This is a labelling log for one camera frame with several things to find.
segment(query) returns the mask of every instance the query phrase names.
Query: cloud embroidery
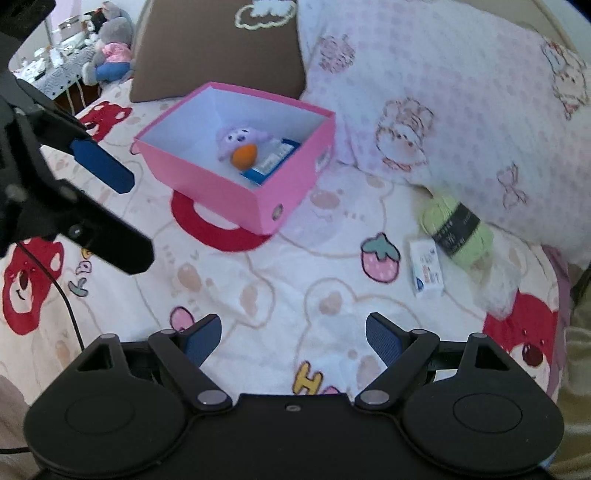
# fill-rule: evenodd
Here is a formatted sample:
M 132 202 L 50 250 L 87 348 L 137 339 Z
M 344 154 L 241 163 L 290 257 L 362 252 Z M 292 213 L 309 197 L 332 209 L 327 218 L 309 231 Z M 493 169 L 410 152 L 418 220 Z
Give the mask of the cloud embroidery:
M 250 24 L 246 23 L 244 16 L 246 11 L 250 10 L 250 18 L 259 18 L 260 21 Z M 234 18 L 236 28 L 246 28 L 247 30 L 258 30 L 259 28 L 282 27 L 295 17 L 297 11 L 296 3 L 292 0 L 254 0 L 249 5 L 244 5 Z M 273 20 L 263 20 L 264 17 L 275 17 Z

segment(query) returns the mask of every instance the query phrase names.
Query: cartoon print bedding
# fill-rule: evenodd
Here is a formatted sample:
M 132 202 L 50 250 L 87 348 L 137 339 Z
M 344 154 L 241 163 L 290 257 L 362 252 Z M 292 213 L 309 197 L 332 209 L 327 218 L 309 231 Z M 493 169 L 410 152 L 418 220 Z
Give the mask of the cartoon print bedding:
M 153 266 L 129 277 L 65 238 L 27 244 L 66 292 L 85 343 L 104 332 L 145 339 L 215 312 L 222 342 L 203 369 L 234 399 L 240 392 L 353 396 L 385 368 L 364 331 L 367 315 L 378 311 L 445 340 L 484 329 L 555 395 L 564 365 L 558 310 L 568 303 L 542 247 L 495 231 L 497 249 L 522 275 L 505 322 L 474 305 L 467 275 L 446 258 L 443 296 L 417 301 L 407 242 L 420 233 L 415 214 L 424 190 L 331 163 L 277 235 L 253 235 L 153 178 L 132 139 L 174 102 L 132 104 L 130 85 L 110 90 L 81 117 L 134 172 L 132 192 L 118 195 L 68 155 L 44 152 L 58 176 L 154 240 Z M 19 250 L 0 265 L 0 375 L 30 403 L 77 354 L 76 338 L 55 287 Z
M 303 100 L 336 158 L 449 194 L 519 238 L 591 261 L 591 68 L 455 0 L 301 0 Z

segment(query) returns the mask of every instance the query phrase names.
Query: pink patterned pillow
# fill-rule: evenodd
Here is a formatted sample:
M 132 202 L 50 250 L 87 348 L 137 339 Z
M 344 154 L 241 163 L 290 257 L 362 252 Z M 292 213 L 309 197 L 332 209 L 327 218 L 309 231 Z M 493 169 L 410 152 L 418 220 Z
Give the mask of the pink patterned pillow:
M 303 99 L 337 112 L 336 158 L 451 194 L 591 261 L 591 69 L 453 0 L 300 0 Z

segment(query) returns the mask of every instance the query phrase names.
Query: green yarn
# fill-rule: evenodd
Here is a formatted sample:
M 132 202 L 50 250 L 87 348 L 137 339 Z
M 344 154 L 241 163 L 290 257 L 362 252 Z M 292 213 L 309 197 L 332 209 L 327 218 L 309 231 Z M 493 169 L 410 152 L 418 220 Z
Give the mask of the green yarn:
M 458 205 L 455 198 L 447 196 L 429 200 L 419 217 L 423 230 L 430 236 L 435 235 L 451 218 Z M 480 221 L 466 243 L 451 257 L 452 261 L 462 269 L 469 270 L 475 261 L 491 251 L 493 238 L 492 230 Z

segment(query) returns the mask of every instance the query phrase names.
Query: bed sheet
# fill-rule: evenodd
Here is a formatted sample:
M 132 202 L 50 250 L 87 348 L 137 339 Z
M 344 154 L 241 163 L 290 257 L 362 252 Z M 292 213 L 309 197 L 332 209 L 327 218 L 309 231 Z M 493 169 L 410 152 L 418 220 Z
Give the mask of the bed sheet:
M 467 275 L 445 257 L 444 294 L 417 300 L 407 245 L 421 234 L 416 216 L 425 190 L 334 162 L 278 234 L 255 236 L 156 181 L 133 137 L 175 101 L 133 104 L 130 86 L 110 90 L 80 117 L 134 172 L 132 192 L 116 194 L 69 155 L 46 147 L 44 154 L 57 176 L 153 239 L 153 266 L 130 277 L 66 238 L 27 244 L 65 290 L 86 344 L 105 332 L 145 339 L 213 312 L 223 336 L 202 368 L 234 399 L 241 392 L 354 396 L 385 368 L 365 339 L 365 319 L 377 311 L 444 340 L 490 333 L 555 397 L 566 318 L 558 310 L 568 298 L 560 298 L 567 289 L 552 252 L 495 230 L 495 248 L 522 275 L 505 322 L 474 305 Z M 376 269 L 361 251 L 368 240 L 398 249 L 400 262 Z M 76 356 L 76 338 L 58 292 L 20 251 L 0 262 L 0 375 L 30 403 Z

